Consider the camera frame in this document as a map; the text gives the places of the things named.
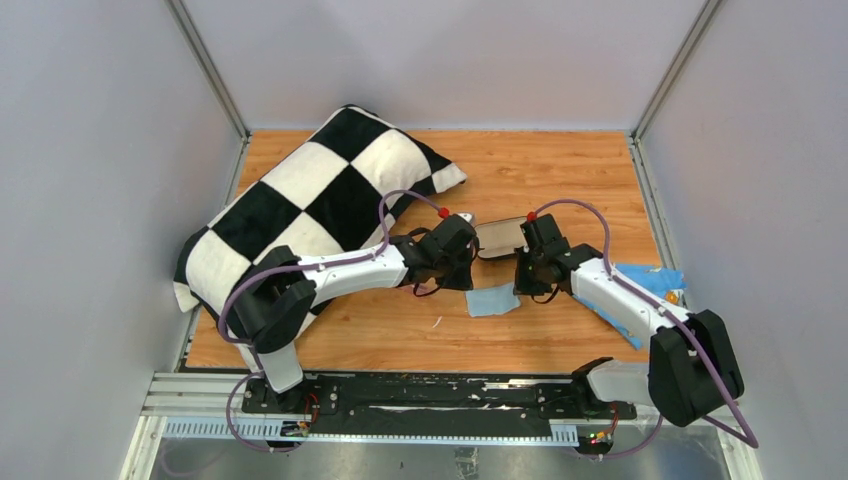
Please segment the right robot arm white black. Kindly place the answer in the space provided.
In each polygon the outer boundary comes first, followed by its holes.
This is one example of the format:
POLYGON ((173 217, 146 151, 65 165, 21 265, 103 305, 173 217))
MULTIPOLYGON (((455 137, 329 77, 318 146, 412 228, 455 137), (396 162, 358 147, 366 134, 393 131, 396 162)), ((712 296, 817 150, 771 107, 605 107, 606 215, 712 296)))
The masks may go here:
POLYGON ((520 231, 526 244, 515 251, 515 294, 566 294, 648 352, 645 363, 601 357, 575 370, 570 393, 577 413, 592 418, 613 402, 639 404, 685 427, 743 395, 741 370, 716 313, 663 300, 609 265, 601 251, 570 245, 550 214, 529 214, 520 231))

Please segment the black glasses case beige lining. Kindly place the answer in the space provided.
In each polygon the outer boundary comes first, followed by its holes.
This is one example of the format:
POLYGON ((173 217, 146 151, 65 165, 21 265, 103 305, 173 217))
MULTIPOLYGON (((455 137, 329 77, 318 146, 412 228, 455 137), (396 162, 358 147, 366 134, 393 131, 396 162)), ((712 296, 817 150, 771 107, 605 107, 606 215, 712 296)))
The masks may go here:
POLYGON ((513 217, 477 225, 478 257, 491 261, 514 256, 517 250, 523 251, 527 247, 521 230, 525 220, 525 217, 513 217))

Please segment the light blue cleaning cloth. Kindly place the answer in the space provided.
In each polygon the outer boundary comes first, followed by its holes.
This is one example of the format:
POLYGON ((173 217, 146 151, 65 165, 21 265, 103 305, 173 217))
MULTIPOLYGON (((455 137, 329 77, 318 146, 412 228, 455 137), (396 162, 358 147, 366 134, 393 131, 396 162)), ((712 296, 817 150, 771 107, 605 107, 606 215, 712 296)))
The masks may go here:
POLYGON ((507 283, 496 287, 474 289, 465 293, 468 314, 472 318, 507 314, 521 306, 520 299, 514 294, 514 284, 507 283))

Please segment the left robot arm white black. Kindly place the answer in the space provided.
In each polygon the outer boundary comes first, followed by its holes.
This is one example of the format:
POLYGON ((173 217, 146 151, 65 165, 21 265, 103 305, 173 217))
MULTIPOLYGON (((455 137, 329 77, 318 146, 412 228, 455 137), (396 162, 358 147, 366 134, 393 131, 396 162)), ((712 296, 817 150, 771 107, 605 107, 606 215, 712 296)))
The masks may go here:
POLYGON ((293 413, 304 405, 307 390, 294 342, 314 308, 360 291, 418 289, 428 282, 437 290, 469 291, 478 245, 472 214, 445 213, 432 229, 358 251, 298 257, 278 247, 233 291, 220 316, 244 333, 271 404, 293 413))

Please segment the pink transparent sunglasses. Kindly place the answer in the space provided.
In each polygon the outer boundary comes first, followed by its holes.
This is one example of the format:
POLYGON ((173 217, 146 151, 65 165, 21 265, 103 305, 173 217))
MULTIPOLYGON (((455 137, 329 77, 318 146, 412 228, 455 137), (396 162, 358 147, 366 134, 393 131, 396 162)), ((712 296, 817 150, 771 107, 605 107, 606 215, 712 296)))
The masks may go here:
POLYGON ((426 297, 436 293, 439 288, 422 284, 414 284, 402 286, 400 287, 400 290, 412 294, 415 297, 426 297))

